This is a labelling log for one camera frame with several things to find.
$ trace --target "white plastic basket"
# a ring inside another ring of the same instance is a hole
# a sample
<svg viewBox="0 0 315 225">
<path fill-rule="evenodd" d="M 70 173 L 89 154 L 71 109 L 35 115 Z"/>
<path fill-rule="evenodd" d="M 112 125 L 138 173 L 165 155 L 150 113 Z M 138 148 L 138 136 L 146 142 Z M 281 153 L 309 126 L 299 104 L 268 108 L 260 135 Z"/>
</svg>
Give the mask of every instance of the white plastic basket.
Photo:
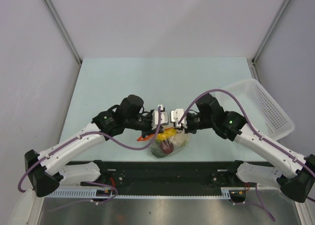
<svg viewBox="0 0 315 225">
<path fill-rule="evenodd" d="M 293 121 L 257 80 L 242 80 L 222 89 L 239 100 L 252 124 L 270 138 L 279 140 L 294 131 Z M 242 114 L 230 96 L 216 92 L 215 97 L 225 111 Z"/>
</svg>

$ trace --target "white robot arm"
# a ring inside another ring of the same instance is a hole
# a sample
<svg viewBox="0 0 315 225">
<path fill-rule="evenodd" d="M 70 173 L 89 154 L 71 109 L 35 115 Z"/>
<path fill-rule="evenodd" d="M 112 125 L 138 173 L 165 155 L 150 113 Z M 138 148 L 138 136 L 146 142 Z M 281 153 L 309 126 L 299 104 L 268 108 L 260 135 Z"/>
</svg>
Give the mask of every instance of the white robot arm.
<svg viewBox="0 0 315 225">
<path fill-rule="evenodd" d="M 200 112 L 187 113 L 176 109 L 170 113 L 170 122 L 174 128 L 184 133 L 196 133 L 200 129 L 213 129 L 223 139 L 235 141 L 244 145 L 270 162 L 274 167 L 252 165 L 235 161 L 228 170 L 232 176 L 237 176 L 243 182 L 260 183 L 279 188 L 286 196 L 304 202 L 315 179 L 305 170 L 303 165 L 315 170 L 315 156 L 308 158 L 293 152 L 261 134 L 242 115 L 236 112 L 224 111 L 216 98 L 210 94 L 204 95 L 196 105 Z M 115 105 L 107 111 L 99 113 L 84 129 L 50 149 L 36 153 L 31 150 L 25 154 L 26 171 L 38 197 L 53 192 L 59 185 L 80 184 L 85 181 L 95 181 L 102 175 L 102 162 L 94 161 L 82 165 L 66 165 L 71 159 L 100 144 L 109 138 L 123 133 L 125 128 L 141 130 L 142 135 L 155 132 L 161 125 L 168 124 L 168 114 L 159 105 L 158 111 L 151 110 L 147 115 L 140 113 L 143 100 L 137 96 L 125 98 L 120 105 Z"/>
</svg>

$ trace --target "purple cable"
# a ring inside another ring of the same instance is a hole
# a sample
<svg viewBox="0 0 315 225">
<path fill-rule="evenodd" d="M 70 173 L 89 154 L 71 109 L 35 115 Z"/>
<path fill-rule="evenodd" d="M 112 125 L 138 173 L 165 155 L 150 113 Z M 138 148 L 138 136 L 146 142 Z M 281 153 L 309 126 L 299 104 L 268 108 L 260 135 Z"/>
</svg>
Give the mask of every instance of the purple cable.
<svg viewBox="0 0 315 225">
<path fill-rule="evenodd" d="M 259 207 L 259 208 L 262 208 L 262 209 L 266 212 L 266 214 L 268 215 L 268 217 L 271 219 L 271 221 L 275 222 L 275 221 L 276 221 L 275 217 L 274 217 L 274 216 L 270 213 L 270 211 L 266 208 L 264 202 L 263 202 L 262 199 L 261 199 L 260 193 L 259 193 L 258 188 L 257 188 L 257 184 L 256 184 L 256 186 L 255 186 L 255 190 L 256 190 L 256 194 L 257 194 L 257 197 L 258 197 L 259 202 L 260 202 L 261 205 L 258 204 L 258 203 L 256 203 L 256 202 L 233 203 L 233 205 L 243 205 L 243 204 L 252 204 L 252 205 L 255 205 L 255 206 Z"/>
<path fill-rule="evenodd" d="M 311 197 L 307 197 L 307 199 L 309 199 L 310 201 L 312 201 L 312 202 L 315 202 L 315 199 L 313 199 L 313 198 L 311 198 Z"/>
<path fill-rule="evenodd" d="M 99 201 L 99 202 L 96 202 L 97 204 L 104 204 L 104 203 L 107 203 L 111 200 L 113 200 L 117 195 L 118 195 L 118 191 L 115 187 L 113 186 L 110 186 L 110 185 L 107 185 L 107 184 L 102 184 L 102 183 L 97 183 L 97 182 L 86 182 L 86 183 L 89 183 L 89 184 L 92 184 L 92 185 L 96 185 L 96 186 L 100 186 L 100 187 L 109 187 L 110 189 L 112 189 L 114 192 L 115 192 L 115 195 L 113 195 L 112 197 L 104 200 L 104 201 Z M 49 212 L 55 212 L 57 210 L 60 210 L 60 209 L 63 209 L 63 208 L 66 208 L 70 205 L 73 205 L 73 204 L 77 204 L 77 203 L 81 203 L 81 202 L 92 202 L 90 199 L 81 199 L 81 200 L 77 200 L 77 201 L 74 201 L 74 202 L 71 202 L 69 204 L 65 204 L 65 205 L 62 205 L 60 207 L 57 207 L 57 208 L 54 208 L 54 209 L 51 209 L 49 210 Z"/>
<path fill-rule="evenodd" d="M 244 108 L 241 106 L 241 103 L 237 100 L 237 98 L 231 94 L 230 92 L 226 91 L 226 90 L 222 90 L 222 89 L 213 89 L 213 90 L 209 90 L 206 91 L 202 94 L 200 94 L 197 98 L 195 98 L 192 103 L 188 106 L 188 108 L 186 109 L 186 111 L 184 112 L 183 116 L 181 117 L 181 119 L 179 120 L 179 123 L 182 122 L 183 118 L 187 115 L 187 113 L 189 112 L 189 110 L 191 109 L 191 107 L 203 96 L 205 96 L 206 94 L 212 93 L 212 92 L 222 92 L 227 94 L 228 96 L 230 96 L 232 99 L 234 99 L 234 101 L 237 103 L 237 105 L 239 106 L 239 108 L 241 109 L 246 122 L 248 123 L 248 125 L 250 126 L 250 128 L 252 129 L 252 131 L 259 137 L 262 138 L 262 135 L 259 134 L 258 131 L 256 131 L 256 129 L 254 128 L 254 126 L 252 125 L 252 123 L 250 122 Z M 278 145 L 276 145 L 275 143 L 271 142 L 270 140 L 266 139 L 266 138 L 262 138 L 263 141 L 267 142 L 269 145 L 275 147 L 277 150 L 281 151 L 282 153 L 284 153 L 285 155 L 287 155 L 289 158 L 291 158 L 292 160 L 296 160 L 296 162 L 301 165 L 303 168 L 305 168 L 312 176 L 313 178 L 315 178 L 315 173 L 309 168 L 307 167 L 304 163 L 302 163 L 300 160 L 296 159 L 295 156 L 293 156 L 292 154 L 290 154 L 289 152 L 285 151 L 284 149 L 282 149 L 281 147 L 279 147 Z"/>
<path fill-rule="evenodd" d="M 256 194 L 257 194 L 257 197 L 258 197 L 258 199 L 259 199 L 259 202 L 260 202 L 262 208 L 265 210 L 265 212 L 266 212 L 266 214 L 268 215 L 268 217 L 269 217 L 273 222 L 275 222 L 276 220 L 275 220 L 274 216 L 268 211 L 268 209 L 266 208 L 264 202 L 262 201 L 262 198 L 261 198 L 260 193 L 259 193 L 259 191 L 258 191 L 257 184 L 256 184 L 256 186 L 255 186 L 255 190 L 256 190 Z"/>
<path fill-rule="evenodd" d="M 150 142 L 146 145 L 146 146 L 143 146 L 141 148 L 136 148 L 136 147 L 131 147 L 131 146 L 127 146 L 121 142 L 119 142 L 118 140 L 114 139 L 113 137 L 111 137 L 110 135 L 107 135 L 105 133 L 102 133 L 100 131 L 90 131 L 90 132 L 86 132 L 82 135 L 80 135 L 81 137 L 83 136 L 87 136 L 87 135 L 92 135 L 92 134 L 98 134 L 98 135 L 103 135 L 109 139 L 111 139 L 112 141 L 114 141 L 116 144 L 126 148 L 126 149 L 129 149 L 129 150 L 145 150 L 147 148 L 149 148 L 150 145 L 153 144 L 153 142 L 155 141 L 157 135 L 158 135 L 158 131 L 159 131 L 159 128 L 161 126 L 161 107 L 158 107 L 158 123 L 157 123 L 157 130 L 153 136 L 153 138 L 150 140 Z M 64 143 L 63 145 L 59 146 L 58 148 L 56 148 L 55 150 L 53 150 L 52 152 L 50 152 L 48 154 L 48 156 L 52 156 L 54 153 L 58 152 L 59 150 L 63 149 L 64 147 L 66 147 L 67 145 L 71 144 L 72 142 L 78 140 L 77 137 L 67 141 L 66 143 Z M 36 163 L 34 163 L 28 170 L 26 170 L 26 172 L 23 174 L 23 176 L 21 177 L 19 183 L 18 183 L 18 190 L 19 192 L 26 192 L 26 190 L 22 189 L 22 182 L 24 181 L 24 179 L 26 178 L 26 176 L 37 166 L 39 165 L 41 162 L 43 162 L 45 159 L 47 159 L 46 156 L 42 157 L 40 160 L 38 160 Z"/>
</svg>

